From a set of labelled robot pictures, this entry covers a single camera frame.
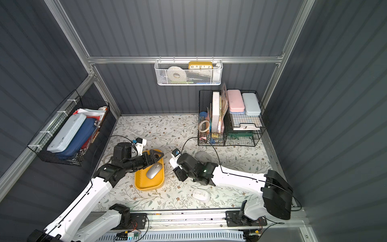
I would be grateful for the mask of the silver mouse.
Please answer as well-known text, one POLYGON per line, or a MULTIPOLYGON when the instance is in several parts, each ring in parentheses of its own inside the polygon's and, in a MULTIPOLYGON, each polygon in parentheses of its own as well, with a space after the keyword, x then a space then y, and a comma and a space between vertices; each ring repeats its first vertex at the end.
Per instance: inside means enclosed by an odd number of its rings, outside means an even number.
POLYGON ((146 173, 148 179, 153 179, 163 168, 163 165, 159 162, 153 164, 146 173))

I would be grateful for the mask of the white rounded mouse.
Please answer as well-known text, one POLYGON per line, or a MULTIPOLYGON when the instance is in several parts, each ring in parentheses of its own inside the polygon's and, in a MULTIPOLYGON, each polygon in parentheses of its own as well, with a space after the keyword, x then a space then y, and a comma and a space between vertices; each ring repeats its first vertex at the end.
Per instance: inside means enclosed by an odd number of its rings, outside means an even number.
POLYGON ((203 203, 209 202, 211 198, 210 193, 203 189, 194 189, 191 195, 194 199, 203 203))

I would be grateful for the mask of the grey egg-shaped mouse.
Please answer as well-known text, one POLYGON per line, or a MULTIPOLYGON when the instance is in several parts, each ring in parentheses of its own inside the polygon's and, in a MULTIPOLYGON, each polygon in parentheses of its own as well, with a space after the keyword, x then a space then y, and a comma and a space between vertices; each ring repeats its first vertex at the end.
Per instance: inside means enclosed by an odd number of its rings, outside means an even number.
POLYGON ((201 163, 213 162, 212 157, 204 151, 198 151, 195 154, 195 159, 201 163))

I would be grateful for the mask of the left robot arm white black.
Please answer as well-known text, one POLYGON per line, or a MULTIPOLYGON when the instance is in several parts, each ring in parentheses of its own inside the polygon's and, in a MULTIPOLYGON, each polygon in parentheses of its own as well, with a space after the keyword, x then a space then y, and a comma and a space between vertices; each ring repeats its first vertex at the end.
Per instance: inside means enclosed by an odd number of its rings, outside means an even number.
POLYGON ((129 207, 112 205, 96 221, 81 229, 81 225, 98 202, 108 194, 127 173, 145 169, 159 162, 164 153, 151 149, 144 152, 146 140, 121 142, 115 145, 113 155, 91 177, 79 196, 44 230, 34 230, 29 242, 94 242, 111 229, 133 226, 129 207))

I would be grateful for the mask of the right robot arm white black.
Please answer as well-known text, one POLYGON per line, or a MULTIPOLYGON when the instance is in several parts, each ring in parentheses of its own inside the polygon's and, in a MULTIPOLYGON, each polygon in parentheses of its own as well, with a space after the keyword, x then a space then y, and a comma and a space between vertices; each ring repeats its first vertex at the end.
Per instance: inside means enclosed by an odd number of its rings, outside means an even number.
POLYGON ((178 149, 172 151, 169 163, 175 176, 182 182, 191 178, 203 186, 230 187, 255 194, 255 200, 245 200, 241 205, 239 217, 244 223, 257 221, 267 215, 281 220, 291 218, 293 188, 274 170, 268 170, 267 173, 232 170, 207 158, 204 161, 196 160, 178 149))

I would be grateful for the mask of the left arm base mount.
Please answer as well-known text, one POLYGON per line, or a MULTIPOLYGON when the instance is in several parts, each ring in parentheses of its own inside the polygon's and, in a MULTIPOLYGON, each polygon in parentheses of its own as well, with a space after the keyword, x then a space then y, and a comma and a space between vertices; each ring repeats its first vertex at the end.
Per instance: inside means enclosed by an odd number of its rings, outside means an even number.
POLYGON ((112 231, 125 230, 132 231, 134 229, 141 230, 147 226, 147 213, 122 213, 120 214, 118 225, 111 228, 112 231))

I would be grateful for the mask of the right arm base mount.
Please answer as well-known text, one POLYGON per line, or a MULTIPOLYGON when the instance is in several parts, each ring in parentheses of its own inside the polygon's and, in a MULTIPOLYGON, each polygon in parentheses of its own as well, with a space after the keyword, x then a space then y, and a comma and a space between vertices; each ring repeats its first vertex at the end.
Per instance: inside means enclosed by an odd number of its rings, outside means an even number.
POLYGON ((245 215, 240 214, 239 211, 228 210, 225 212, 225 220, 228 227, 238 227, 238 226, 266 226, 267 220, 263 217, 258 218, 257 220, 251 220, 245 215))

